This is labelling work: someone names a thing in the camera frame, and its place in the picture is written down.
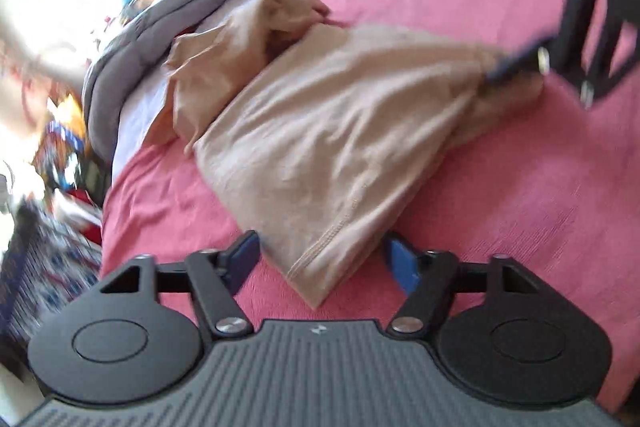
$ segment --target pink bedsheet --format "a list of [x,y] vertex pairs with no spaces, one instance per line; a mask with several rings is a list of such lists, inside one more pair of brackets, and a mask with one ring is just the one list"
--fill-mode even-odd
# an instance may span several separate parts
[[[558,22],[562,0],[323,0],[346,23],[383,22],[514,48]],[[513,255],[609,333],[614,360],[600,402],[614,409],[640,374],[640,79],[583,111],[550,77],[540,103],[448,155],[398,220],[417,247],[485,261]],[[139,253],[160,263],[223,248],[231,216],[182,155],[182,144],[139,151],[104,213],[104,271]],[[378,317],[403,295],[374,255],[316,312],[260,263],[238,295],[264,317]],[[186,298],[164,300],[191,315]],[[458,309],[467,301],[460,299]]]

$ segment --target patterned fabric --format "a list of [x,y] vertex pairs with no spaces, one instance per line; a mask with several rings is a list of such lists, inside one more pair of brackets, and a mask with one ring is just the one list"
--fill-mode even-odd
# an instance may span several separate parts
[[38,327],[97,282],[102,252],[23,203],[0,268],[0,343],[23,356]]

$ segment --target folded blanket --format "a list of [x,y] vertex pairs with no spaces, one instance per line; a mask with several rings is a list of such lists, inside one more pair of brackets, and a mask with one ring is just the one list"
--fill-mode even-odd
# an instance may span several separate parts
[[226,0],[161,0],[130,22],[86,74],[82,108],[95,152],[111,162],[118,139],[120,110],[150,67],[176,35],[199,23]]
[[[271,1],[235,12],[186,61],[178,42],[184,65],[174,76],[185,73],[178,85],[191,102],[180,99],[176,113],[174,95],[174,125],[190,143],[208,126],[194,146],[204,179],[317,307],[373,250],[444,151],[535,99],[542,79],[528,74],[488,89],[483,74],[496,50],[400,28],[319,23],[305,32],[324,5]],[[303,34],[267,66],[265,50]],[[229,103],[219,113],[221,100]]]

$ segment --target red object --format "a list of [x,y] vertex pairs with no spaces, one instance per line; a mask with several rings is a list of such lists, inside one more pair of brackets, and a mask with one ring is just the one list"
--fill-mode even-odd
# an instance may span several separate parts
[[[515,48],[554,28],[563,0],[323,1],[343,23],[410,26]],[[614,347],[599,397],[609,410],[640,374],[635,77],[589,112],[563,81],[550,77],[535,107],[450,152],[396,224],[416,247],[451,250],[465,261],[512,255],[591,315]],[[182,147],[143,149],[116,180],[105,205],[105,272],[139,253],[160,263],[180,261],[198,248],[225,248],[238,236]],[[265,262],[237,298],[256,325],[265,317],[379,317],[384,323],[404,299],[379,255],[317,311]],[[471,301],[460,298],[455,308]],[[187,296],[165,302],[193,317]]]

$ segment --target white wall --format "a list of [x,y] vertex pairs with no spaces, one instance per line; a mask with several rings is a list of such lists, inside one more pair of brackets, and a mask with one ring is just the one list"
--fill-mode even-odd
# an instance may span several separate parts
[[43,400],[33,380],[23,384],[0,365],[0,417],[9,425],[16,425]]

